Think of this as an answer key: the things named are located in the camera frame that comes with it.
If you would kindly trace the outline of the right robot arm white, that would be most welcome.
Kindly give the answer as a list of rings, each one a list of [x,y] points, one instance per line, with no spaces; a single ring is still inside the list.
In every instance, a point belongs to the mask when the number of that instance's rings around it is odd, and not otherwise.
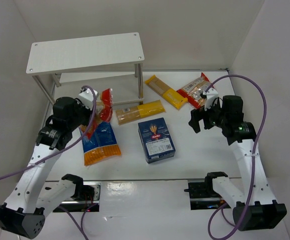
[[[204,129],[221,129],[237,161],[243,191],[240,191],[224,172],[209,172],[205,182],[211,192],[220,195],[232,208],[238,230],[273,229],[286,216],[285,204],[278,203],[267,181],[260,159],[256,131],[252,123],[244,121],[243,100],[226,95],[222,101],[217,93],[204,92],[205,105],[191,111],[189,125],[199,133],[200,121]]]

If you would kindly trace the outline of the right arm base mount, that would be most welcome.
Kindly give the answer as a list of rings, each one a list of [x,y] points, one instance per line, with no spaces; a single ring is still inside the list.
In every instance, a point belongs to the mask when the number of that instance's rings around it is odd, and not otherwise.
[[[211,193],[208,191],[205,181],[189,180],[188,187],[184,190],[189,195],[190,209],[194,210],[216,210],[225,201],[218,193]]]

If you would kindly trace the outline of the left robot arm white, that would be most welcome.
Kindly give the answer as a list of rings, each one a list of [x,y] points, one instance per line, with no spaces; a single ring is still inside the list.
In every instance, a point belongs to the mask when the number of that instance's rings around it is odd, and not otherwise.
[[[28,238],[36,238],[47,216],[68,198],[80,199],[85,186],[81,177],[66,174],[43,195],[45,181],[62,153],[69,150],[73,131],[90,127],[96,113],[96,98],[60,97],[39,131],[31,159],[12,193],[0,204],[0,228]]]

